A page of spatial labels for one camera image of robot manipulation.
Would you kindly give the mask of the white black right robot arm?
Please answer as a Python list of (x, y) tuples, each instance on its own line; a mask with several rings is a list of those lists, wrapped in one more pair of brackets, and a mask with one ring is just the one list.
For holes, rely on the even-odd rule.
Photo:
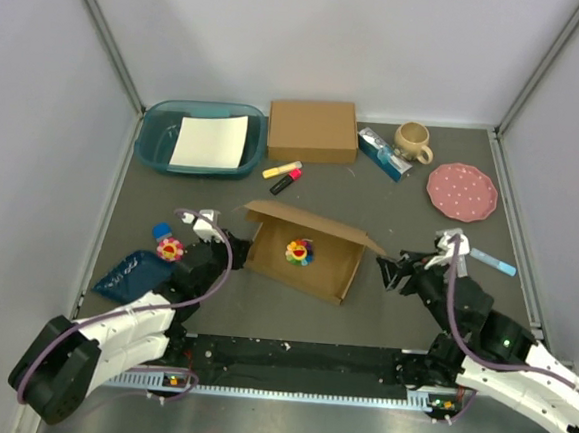
[(527, 329), (493, 307), (469, 277), (430, 265), (428, 253), (377, 258), (384, 286), (419, 297), (441, 332), (422, 360), (402, 364), (410, 386), (461, 386), (489, 396), (549, 433), (579, 433), (579, 377)]

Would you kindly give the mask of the green yellow plush flower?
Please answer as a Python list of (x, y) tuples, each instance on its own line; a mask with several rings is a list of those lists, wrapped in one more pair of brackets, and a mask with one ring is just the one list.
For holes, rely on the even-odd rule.
[(306, 267), (314, 261), (314, 248), (311, 239), (297, 239), (286, 246), (285, 259), (288, 263)]

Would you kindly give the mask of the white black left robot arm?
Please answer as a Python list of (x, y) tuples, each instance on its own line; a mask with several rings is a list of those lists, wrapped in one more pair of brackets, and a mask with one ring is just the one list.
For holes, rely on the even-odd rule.
[(86, 319), (48, 321), (8, 376), (18, 402), (55, 425), (112, 377), (154, 360), (178, 362), (183, 324), (245, 264), (250, 241), (225, 236), (191, 244), (171, 275), (135, 301)]

